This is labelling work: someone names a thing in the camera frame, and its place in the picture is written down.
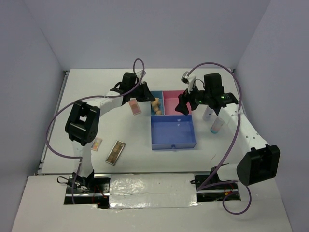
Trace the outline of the pink blush palette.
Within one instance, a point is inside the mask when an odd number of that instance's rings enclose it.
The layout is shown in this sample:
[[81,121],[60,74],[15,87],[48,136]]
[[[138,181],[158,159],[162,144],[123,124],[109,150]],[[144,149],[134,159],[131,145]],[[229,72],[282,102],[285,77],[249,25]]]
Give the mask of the pink blush palette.
[[131,99],[129,102],[128,102],[130,108],[131,108],[131,111],[133,113],[133,115],[138,115],[141,113],[141,109],[138,105],[138,101],[136,99]]

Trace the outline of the pink teal gradient bottle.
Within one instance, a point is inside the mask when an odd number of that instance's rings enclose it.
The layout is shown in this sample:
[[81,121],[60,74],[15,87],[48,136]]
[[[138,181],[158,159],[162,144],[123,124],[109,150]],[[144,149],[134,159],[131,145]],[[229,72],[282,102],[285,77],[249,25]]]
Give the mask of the pink teal gradient bottle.
[[210,129],[211,133],[217,134],[224,123],[225,122],[218,116]]

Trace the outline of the brown eyeshadow palette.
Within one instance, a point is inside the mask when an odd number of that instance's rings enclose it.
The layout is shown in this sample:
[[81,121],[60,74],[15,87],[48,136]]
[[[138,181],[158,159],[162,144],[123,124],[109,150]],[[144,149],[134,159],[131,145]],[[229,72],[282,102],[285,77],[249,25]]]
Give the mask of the brown eyeshadow palette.
[[115,166],[125,146],[126,143],[117,140],[105,159],[105,162],[109,165]]

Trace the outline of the colourful eyeshadow palette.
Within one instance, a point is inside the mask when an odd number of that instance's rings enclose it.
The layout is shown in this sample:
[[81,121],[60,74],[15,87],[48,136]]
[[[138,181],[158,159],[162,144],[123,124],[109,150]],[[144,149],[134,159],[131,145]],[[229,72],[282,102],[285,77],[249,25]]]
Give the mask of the colourful eyeshadow palette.
[[98,151],[100,145],[101,145],[101,142],[102,142],[102,139],[101,138],[98,138],[96,137],[93,142],[92,142],[92,145],[91,145],[91,150],[93,151]]

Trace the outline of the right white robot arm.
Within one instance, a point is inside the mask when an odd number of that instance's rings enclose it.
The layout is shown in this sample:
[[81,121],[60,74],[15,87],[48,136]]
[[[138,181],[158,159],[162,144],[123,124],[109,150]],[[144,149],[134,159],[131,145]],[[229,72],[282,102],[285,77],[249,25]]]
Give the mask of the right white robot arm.
[[280,150],[263,139],[248,118],[241,111],[240,99],[233,93],[225,93],[222,78],[218,73],[204,75],[204,89],[195,85],[196,76],[185,72],[181,81],[188,85],[178,96],[179,103],[175,111],[187,115],[200,105],[212,109],[217,119],[233,131],[231,144],[239,143],[243,155],[239,164],[226,164],[227,156],[212,168],[209,177],[198,187],[207,183],[215,189],[221,189],[227,181],[239,181],[245,186],[272,179],[277,174]]

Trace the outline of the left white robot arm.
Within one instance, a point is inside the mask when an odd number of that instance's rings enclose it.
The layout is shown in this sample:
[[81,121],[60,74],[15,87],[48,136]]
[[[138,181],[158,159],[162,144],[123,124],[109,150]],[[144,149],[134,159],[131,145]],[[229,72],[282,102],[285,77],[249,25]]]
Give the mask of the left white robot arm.
[[89,101],[75,101],[71,109],[65,132],[73,147],[76,171],[72,173],[72,184],[82,192],[90,192],[95,186],[94,168],[91,161],[91,146],[97,136],[99,118],[114,108],[121,107],[131,99],[138,102],[150,102],[155,98],[147,83],[141,78],[145,71],[126,72],[122,81],[107,92],[106,97],[97,97]]

